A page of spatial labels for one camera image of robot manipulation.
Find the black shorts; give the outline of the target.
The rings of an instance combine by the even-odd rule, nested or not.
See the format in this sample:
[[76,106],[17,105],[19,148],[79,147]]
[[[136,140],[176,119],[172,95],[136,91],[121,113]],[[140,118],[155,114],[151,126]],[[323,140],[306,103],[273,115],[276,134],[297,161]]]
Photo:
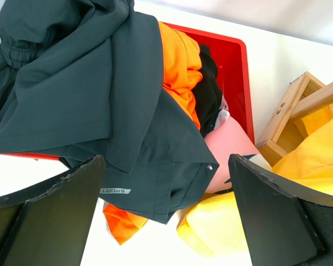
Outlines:
[[217,83],[218,68],[211,57],[210,48],[200,46],[202,80],[192,90],[196,106],[195,111],[200,122],[200,133],[205,137],[213,128],[219,113],[223,92]]

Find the orange shorts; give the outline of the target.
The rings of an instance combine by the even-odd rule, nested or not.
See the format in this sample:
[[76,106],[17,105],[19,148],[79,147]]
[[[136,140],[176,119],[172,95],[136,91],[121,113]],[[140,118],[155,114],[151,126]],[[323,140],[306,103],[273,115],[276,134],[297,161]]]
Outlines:
[[[159,22],[163,45],[163,89],[200,129],[196,100],[191,91],[203,78],[199,44],[185,33]],[[111,235],[124,244],[147,222],[147,218],[119,209],[111,203],[103,210]]]

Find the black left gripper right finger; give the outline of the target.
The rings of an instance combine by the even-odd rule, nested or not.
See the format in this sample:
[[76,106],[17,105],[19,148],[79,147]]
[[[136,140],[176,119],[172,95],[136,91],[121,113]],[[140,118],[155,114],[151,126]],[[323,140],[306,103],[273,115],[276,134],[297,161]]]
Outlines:
[[253,265],[333,265],[333,196],[240,155],[228,165]]

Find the pink shark print shorts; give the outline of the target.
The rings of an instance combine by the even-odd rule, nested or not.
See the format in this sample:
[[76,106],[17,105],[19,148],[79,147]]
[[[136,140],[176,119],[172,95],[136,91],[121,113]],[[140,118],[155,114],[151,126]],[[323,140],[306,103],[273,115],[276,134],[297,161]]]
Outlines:
[[271,170],[270,164],[260,154],[241,125],[230,115],[224,98],[212,120],[205,142],[219,164],[206,193],[224,194],[232,191],[228,160],[231,154],[239,154],[260,167]]

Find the yellow shorts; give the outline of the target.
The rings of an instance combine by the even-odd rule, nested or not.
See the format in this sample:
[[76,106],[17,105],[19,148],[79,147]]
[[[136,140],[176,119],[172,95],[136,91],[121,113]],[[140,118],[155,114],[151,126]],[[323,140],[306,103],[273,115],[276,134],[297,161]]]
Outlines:
[[[272,172],[333,195],[333,104],[302,119],[308,137],[282,158]],[[181,221],[179,238],[206,258],[247,250],[233,192],[206,193]]]

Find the dark grey shorts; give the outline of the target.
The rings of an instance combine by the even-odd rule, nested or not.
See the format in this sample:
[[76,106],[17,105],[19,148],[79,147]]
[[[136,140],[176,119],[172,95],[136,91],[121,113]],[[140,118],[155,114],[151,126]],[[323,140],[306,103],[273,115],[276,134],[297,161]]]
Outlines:
[[99,155],[100,197],[160,223],[201,200],[196,41],[133,1],[5,1],[0,40],[0,154]]

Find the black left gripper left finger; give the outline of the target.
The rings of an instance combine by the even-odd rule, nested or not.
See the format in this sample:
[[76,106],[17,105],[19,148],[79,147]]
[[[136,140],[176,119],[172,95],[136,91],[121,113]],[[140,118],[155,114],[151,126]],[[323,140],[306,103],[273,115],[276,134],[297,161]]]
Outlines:
[[0,265],[80,265],[105,161],[0,196]]

